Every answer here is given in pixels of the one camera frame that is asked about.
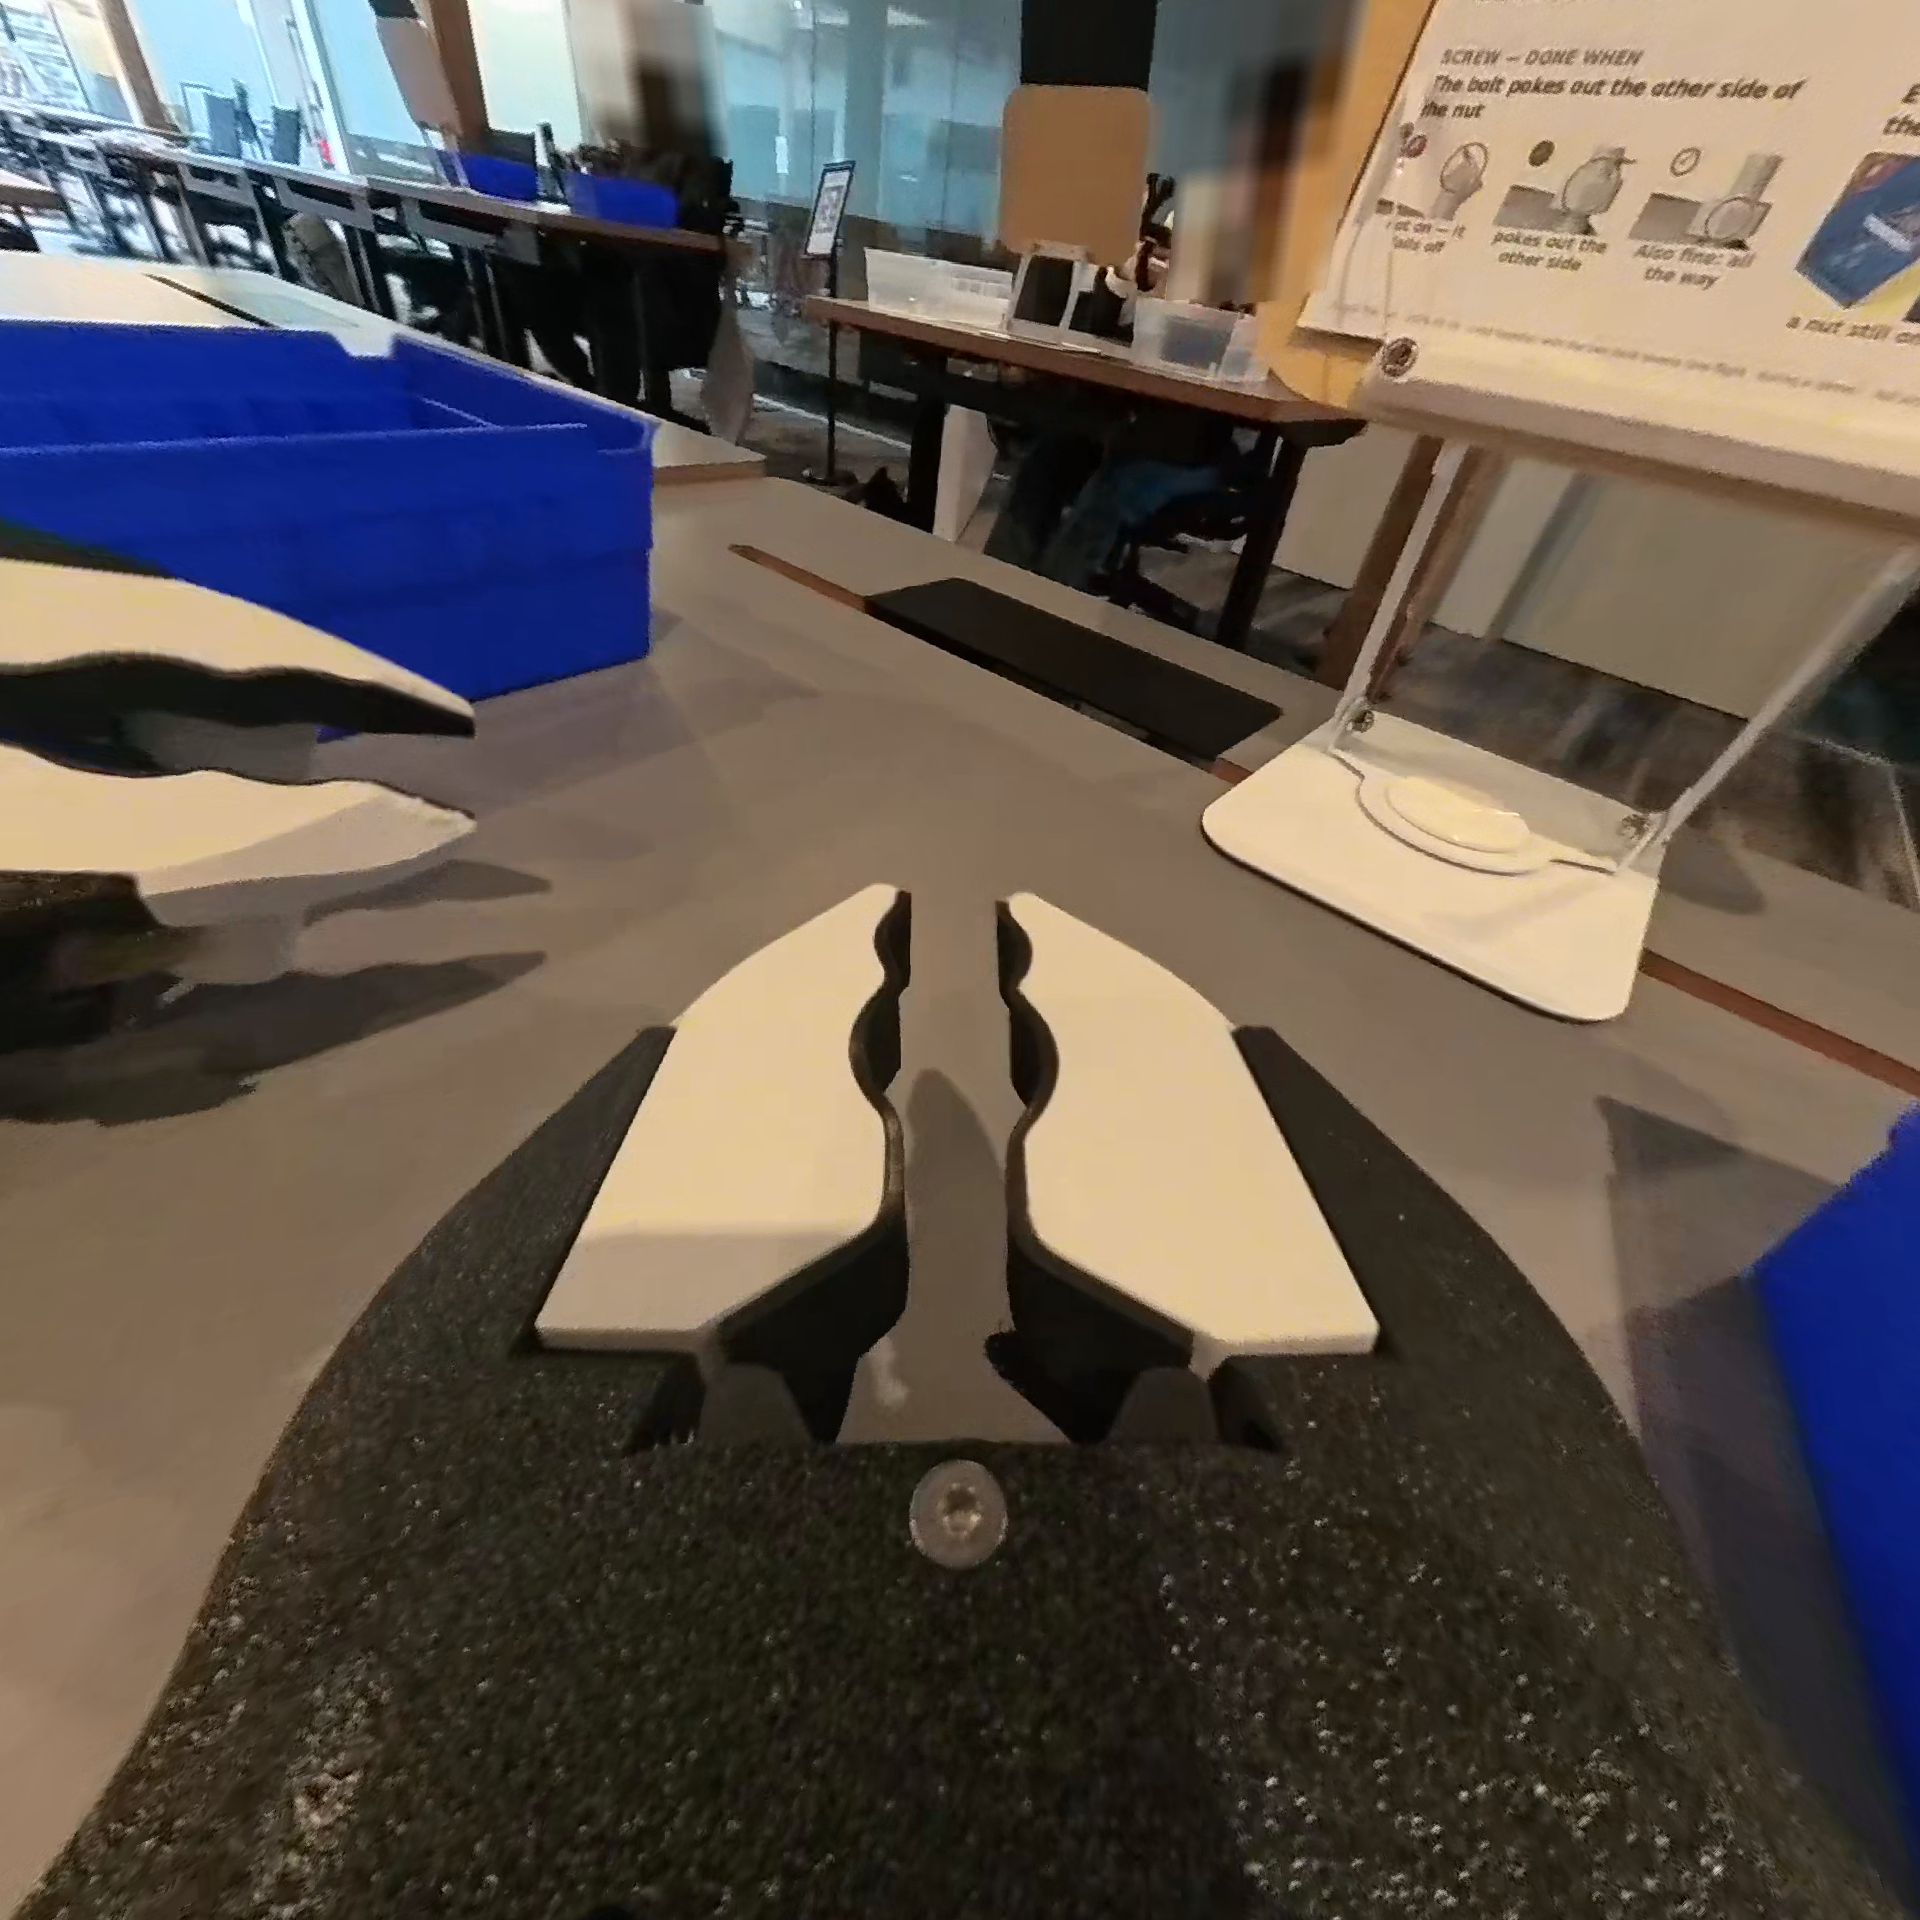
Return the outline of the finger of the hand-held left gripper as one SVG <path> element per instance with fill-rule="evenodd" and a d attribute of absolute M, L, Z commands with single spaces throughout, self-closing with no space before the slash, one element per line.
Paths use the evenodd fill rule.
<path fill-rule="evenodd" d="M 6 743 L 4 871 L 133 878 L 157 919 L 189 932 L 183 983 L 295 972 L 331 903 L 440 865 L 466 809 L 376 780 L 109 772 Z"/>
<path fill-rule="evenodd" d="M 4 737 L 139 715 L 240 731 L 470 737 L 457 691 L 345 638 L 107 548 L 4 521 Z"/>

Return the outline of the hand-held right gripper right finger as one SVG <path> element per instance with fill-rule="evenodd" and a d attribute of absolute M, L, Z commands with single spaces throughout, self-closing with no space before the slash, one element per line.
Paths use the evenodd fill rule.
<path fill-rule="evenodd" d="M 1035 891 L 996 907 L 1021 1115 L 1006 1152 L 1014 1353 L 1062 1404 L 1173 1370 L 1371 1355 L 1380 1318 L 1235 1023 Z"/>

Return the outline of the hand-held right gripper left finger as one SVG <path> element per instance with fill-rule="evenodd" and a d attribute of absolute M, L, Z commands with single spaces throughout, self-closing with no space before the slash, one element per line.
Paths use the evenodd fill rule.
<path fill-rule="evenodd" d="M 673 1021 L 532 1320 L 554 1351 L 776 1375 L 848 1404 L 908 1295 L 893 1086 L 911 891 L 875 881 L 748 953 Z"/>

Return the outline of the blue plastic bin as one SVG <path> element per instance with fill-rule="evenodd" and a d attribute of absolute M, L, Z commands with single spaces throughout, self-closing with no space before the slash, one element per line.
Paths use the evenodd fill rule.
<path fill-rule="evenodd" d="M 1919 1688 L 1919 1112 L 1751 1271 L 1863 1660 Z"/>
<path fill-rule="evenodd" d="M 644 660 L 654 425 L 404 334 L 6 320 L 4 526 L 286 614 L 468 701 Z"/>

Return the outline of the instruction board stand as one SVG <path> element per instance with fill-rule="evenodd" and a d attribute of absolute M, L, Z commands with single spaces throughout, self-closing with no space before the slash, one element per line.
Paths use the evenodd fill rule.
<path fill-rule="evenodd" d="M 1916 591 L 1916 3 L 1430 3 L 1363 32 L 1265 325 L 1348 409 L 1864 541 L 1730 741 L 1615 799 L 1369 696 L 1202 818 L 1233 861 L 1570 1021 L 1621 1017 L 1668 843 Z"/>

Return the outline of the row of dark desks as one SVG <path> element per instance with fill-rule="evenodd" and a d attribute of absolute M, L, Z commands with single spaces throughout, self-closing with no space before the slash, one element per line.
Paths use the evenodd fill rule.
<path fill-rule="evenodd" d="M 444 178 L 365 178 L 202 154 L 83 114 L 4 107 L 4 222 L 64 215 L 83 249 L 146 267 L 274 274 L 345 291 L 519 369 L 675 423 L 680 374 L 730 344 L 732 231 L 686 228 L 658 186 L 571 174 L 590 209 Z"/>

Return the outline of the black rubber pad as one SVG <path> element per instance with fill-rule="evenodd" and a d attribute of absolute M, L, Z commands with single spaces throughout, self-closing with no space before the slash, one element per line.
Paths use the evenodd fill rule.
<path fill-rule="evenodd" d="M 1156 751 L 1212 763 L 1285 710 L 1235 683 L 963 578 L 871 594 L 878 622 L 1056 705 L 1089 710 Z"/>

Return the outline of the black office chair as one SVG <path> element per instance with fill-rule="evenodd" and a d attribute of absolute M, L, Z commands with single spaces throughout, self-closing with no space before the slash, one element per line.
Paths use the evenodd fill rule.
<path fill-rule="evenodd" d="M 1233 444 L 1202 458 L 1173 459 L 1141 451 L 1094 451 L 1079 461 L 1059 502 L 1035 515 L 1037 548 L 1027 564 L 1061 585 L 1111 595 L 1142 535 L 1194 502 L 1235 492 L 1242 455 Z"/>

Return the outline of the floor sign holder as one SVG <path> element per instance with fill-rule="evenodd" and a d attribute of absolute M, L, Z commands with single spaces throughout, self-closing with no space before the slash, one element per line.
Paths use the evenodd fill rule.
<path fill-rule="evenodd" d="M 819 186 L 815 192 L 815 201 L 808 215 L 807 240 L 802 255 L 807 261 L 821 265 L 825 269 L 827 298 L 840 298 L 840 260 L 845 247 L 845 228 L 848 218 L 848 205 L 852 199 L 852 180 L 856 163 L 850 158 L 834 158 L 823 165 Z M 832 320 L 827 321 L 827 392 L 825 392 L 825 454 L 816 469 L 807 474 L 807 479 L 815 485 L 829 489 L 843 489 L 850 481 L 850 474 L 840 466 L 838 459 L 838 395 L 840 395 L 840 365 L 838 365 L 838 337 L 840 328 Z"/>

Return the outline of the clear plastic box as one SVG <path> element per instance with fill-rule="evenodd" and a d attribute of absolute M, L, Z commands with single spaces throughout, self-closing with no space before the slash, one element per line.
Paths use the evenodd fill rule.
<path fill-rule="evenodd" d="M 1144 369 L 1245 385 L 1265 374 L 1257 348 L 1253 310 L 1158 296 L 1132 303 L 1130 358 Z"/>
<path fill-rule="evenodd" d="M 926 254 L 864 249 L 867 300 L 878 311 L 972 329 L 1004 329 L 1014 274 Z"/>

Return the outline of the wooden table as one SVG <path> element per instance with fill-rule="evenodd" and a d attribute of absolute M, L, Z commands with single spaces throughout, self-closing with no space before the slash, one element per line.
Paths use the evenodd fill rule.
<path fill-rule="evenodd" d="M 1247 649 L 1275 569 L 1306 455 L 1352 442 L 1364 421 L 1262 376 L 1249 385 L 1181 368 L 1134 361 L 1100 342 L 1076 348 L 1004 329 L 949 323 L 875 306 L 811 296 L 804 317 L 832 332 L 885 340 L 901 355 L 897 385 L 914 400 L 907 459 L 907 521 L 932 532 L 949 413 L 965 409 L 1023 427 L 1092 434 L 1144 411 L 1229 420 L 1257 434 L 1253 518 L 1212 638 Z"/>

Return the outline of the wooden post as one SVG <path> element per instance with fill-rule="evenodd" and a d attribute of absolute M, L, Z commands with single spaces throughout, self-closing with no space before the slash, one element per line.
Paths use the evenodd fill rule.
<path fill-rule="evenodd" d="M 1315 678 L 1345 689 L 1358 667 L 1371 698 L 1459 575 L 1516 455 L 1500 444 L 1414 434 L 1340 612 L 1325 627 Z"/>

